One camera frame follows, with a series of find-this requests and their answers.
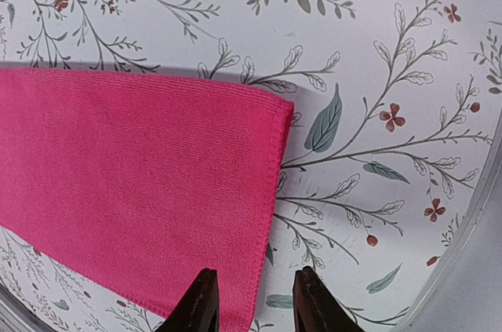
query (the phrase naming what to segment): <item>teal leaf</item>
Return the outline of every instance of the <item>teal leaf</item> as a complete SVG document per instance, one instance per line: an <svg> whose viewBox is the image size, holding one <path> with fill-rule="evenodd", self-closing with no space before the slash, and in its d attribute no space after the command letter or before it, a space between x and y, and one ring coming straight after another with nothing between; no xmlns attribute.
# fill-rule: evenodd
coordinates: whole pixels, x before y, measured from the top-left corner
<svg viewBox="0 0 502 332"><path fill-rule="evenodd" d="M267 297L265 304L272 308L293 308L291 295L272 294Z"/></svg>
<svg viewBox="0 0 502 332"><path fill-rule="evenodd" d="M390 167L382 165L379 162L366 163L362 168L365 171L368 171L369 173L375 173L376 175L380 175L381 177L386 177L387 179L391 179L393 181L404 181L405 183L410 184L408 179L406 179L396 170L393 170Z"/></svg>
<svg viewBox="0 0 502 332"><path fill-rule="evenodd" d="M368 293L375 294L375 293L381 292L383 289L385 289L386 287L391 285L392 281L394 281L396 275L398 274L399 269L401 269L401 265L402 264L400 264L392 272L389 272L388 274L386 274L386 276L383 277L382 279L378 279L374 283L370 283L366 287L366 290L368 290Z"/></svg>
<svg viewBox="0 0 502 332"><path fill-rule="evenodd" d="M56 307L61 308L64 311L68 311L70 309L70 307L68 306L68 304L64 299L60 299L59 302L53 302L53 303Z"/></svg>
<svg viewBox="0 0 502 332"><path fill-rule="evenodd" d="M9 12L9 22L10 22L10 27L12 28L14 17L16 16L16 8L14 7L13 4L7 5L7 12Z"/></svg>
<svg viewBox="0 0 502 332"><path fill-rule="evenodd" d="M272 250L272 246L270 243L267 244L267 253L265 254L265 257L270 261L270 264L272 267L274 266L274 251Z"/></svg>
<svg viewBox="0 0 502 332"><path fill-rule="evenodd" d="M336 84L333 99L315 118L308 132L304 147L316 153L328 150L335 140L341 116L342 100L340 99L338 84Z"/></svg>

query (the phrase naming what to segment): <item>floral patterned surface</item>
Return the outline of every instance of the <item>floral patterned surface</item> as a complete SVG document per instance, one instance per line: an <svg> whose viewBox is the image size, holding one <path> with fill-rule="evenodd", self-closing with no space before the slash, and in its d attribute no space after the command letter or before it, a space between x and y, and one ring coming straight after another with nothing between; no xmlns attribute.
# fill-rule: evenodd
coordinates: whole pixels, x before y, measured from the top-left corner
<svg viewBox="0 0 502 332"><path fill-rule="evenodd" d="M365 330L406 313L460 226L500 111L500 0L0 0L4 66L158 72L296 114L251 331L314 267ZM161 320L0 228L0 281L55 330Z"/></svg>

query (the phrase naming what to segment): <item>green leaf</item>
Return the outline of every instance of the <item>green leaf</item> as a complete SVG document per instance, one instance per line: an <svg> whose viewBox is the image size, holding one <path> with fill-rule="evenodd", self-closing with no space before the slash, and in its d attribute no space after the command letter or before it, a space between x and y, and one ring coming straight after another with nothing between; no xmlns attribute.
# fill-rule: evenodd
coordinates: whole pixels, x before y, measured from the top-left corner
<svg viewBox="0 0 502 332"><path fill-rule="evenodd" d="M382 165L379 162L366 163L362 168L369 173L375 173L376 175L386 177L387 179L391 179L393 181L404 181L405 183L410 184L410 182L396 170Z"/></svg>
<svg viewBox="0 0 502 332"><path fill-rule="evenodd" d="M272 250L272 246L270 243L267 244L267 253L265 254L265 257L270 261L270 264L272 267L274 266L274 251Z"/></svg>
<svg viewBox="0 0 502 332"><path fill-rule="evenodd" d="M391 285L392 281L394 281L396 275L399 272L399 269L401 269L400 264L396 269L394 269L392 272L389 272L385 277L382 279L378 279L374 283L370 283L367 287L366 290L368 290L368 293L370 294L375 294L378 292L381 292L383 289Z"/></svg>
<svg viewBox="0 0 502 332"><path fill-rule="evenodd" d="M273 308L293 308L293 296L271 294L267 297L265 304Z"/></svg>
<svg viewBox="0 0 502 332"><path fill-rule="evenodd" d="M500 90L498 87L490 87L488 91L491 92L491 94L500 94L502 93L502 90Z"/></svg>
<svg viewBox="0 0 502 332"><path fill-rule="evenodd" d="M329 104L317 115L308 131L304 147L321 153L328 150L335 140L342 115L342 100L336 84L335 94Z"/></svg>
<svg viewBox="0 0 502 332"><path fill-rule="evenodd" d="M16 8L14 7L13 4L7 5L7 12L9 12L9 22L10 22L10 27L12 28L14 17L16 16Z"/></svg>
<svg viewBox="0 0 502 332"><path fill-rule="evenodd" d="M304 10L306 13L311 12L311 3L308 0L297 0L298 5L300 6L301 9Z"/></svg>

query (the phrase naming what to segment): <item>pink microfiber towel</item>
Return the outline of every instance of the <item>pink microfiber towel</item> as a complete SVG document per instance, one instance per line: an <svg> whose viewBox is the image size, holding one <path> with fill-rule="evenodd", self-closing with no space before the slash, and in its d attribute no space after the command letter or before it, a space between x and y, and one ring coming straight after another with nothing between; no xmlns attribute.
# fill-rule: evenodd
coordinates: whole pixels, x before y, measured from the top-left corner
<svg viewBox="0 0 502 332"><path fill-rule="evenodd" d="M196 79L0 71L0 224L167 317L204 267L245 332L293 105Z"/></svg>

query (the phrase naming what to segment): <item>thin stem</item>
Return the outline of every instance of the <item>thin stem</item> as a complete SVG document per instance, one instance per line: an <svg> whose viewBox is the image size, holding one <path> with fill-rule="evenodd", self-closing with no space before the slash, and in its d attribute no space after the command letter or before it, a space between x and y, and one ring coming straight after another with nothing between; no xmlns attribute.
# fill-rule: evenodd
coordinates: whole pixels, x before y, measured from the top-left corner
<svg viewBox="0 0 502 332"><path fill-rule="evenodd" d="M338 243L336 240L334 240L330 236L328 236L328 235L320 232L318 229L312 228L312 227L310 227L308 225L302 224L300 222L292 220L291 218L282 216L282 215L277 214L277 213L274 213L274 217L278 218L282 222L285 222L290 227L292 227L292 224L296 224L298 226L301 226L302 228L306 228L307 230L310 230L311 232L314 232L314 233L322 236L323 238L327 239L328 242L331 242L332 244L334 244L334 245L338 246L339 248L341 248L348 256L350 256L356 262L356 264L359 264L358 259L353 254L351 254L351 252L348 249L346 249L344 246L342 246L340 243Z"/></svg>

